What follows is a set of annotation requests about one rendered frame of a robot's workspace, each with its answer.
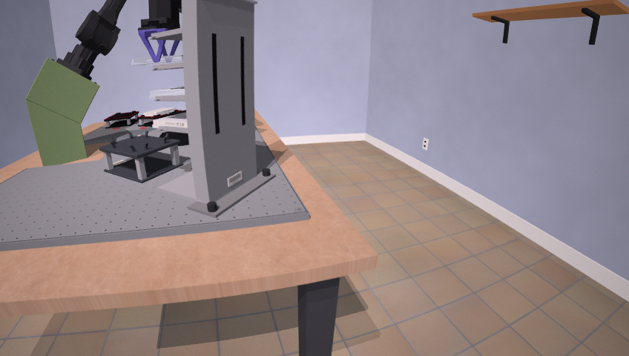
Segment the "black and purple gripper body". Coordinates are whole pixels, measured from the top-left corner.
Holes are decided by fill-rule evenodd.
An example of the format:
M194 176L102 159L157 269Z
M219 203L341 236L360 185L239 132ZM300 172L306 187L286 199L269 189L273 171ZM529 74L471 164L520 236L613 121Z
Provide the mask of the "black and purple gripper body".
M157 0L148 0L149 19L141 19L141 27L138 30L161 29L169 30L180 28L180 23L168 17L157 18Z

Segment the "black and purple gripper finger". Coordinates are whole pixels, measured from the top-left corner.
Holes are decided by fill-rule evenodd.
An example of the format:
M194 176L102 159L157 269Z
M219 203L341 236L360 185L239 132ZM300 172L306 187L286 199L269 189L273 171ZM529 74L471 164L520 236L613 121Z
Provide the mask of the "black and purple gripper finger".
M160 40L159 41L159 47L158 47L158 51L157 51L157 55L155 55L152 46L150 44L150 42L148 41L148 37L151 37L151 33L159 33L159 32L163 32L163 31L167 31L169 29L167 28L161 28L161 29L149 29L149 30L138 30L138 34L141 38L141 40L143 41L144 45L146 46L148 52L151 55L151 58L153 59L154 62L159 62L162 56L162 52L165 46L165 41L166 40Z
M180 43L180 41L174 41L173 47L171 49L170 56L173 56L175 54L175 51L176 51L177 46L178 46L179 43ZM163 54L163 56L167 56L168 55L167 52L166 52L165 46L164 46L162 54Z

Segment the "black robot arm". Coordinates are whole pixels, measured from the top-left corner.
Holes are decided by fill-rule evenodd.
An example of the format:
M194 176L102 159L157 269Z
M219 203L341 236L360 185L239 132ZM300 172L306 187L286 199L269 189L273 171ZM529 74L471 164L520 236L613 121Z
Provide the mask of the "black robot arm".
M99 12L90 11L75 36L82 43L77 44L72 53L67 52L64 60L58 58L56 62L92 80L90 73L96 57L100 53L106 56L116 44L120 32L116 23L126 1L106 0ZM180 22L181 1L157 0L157 18L168 17Z

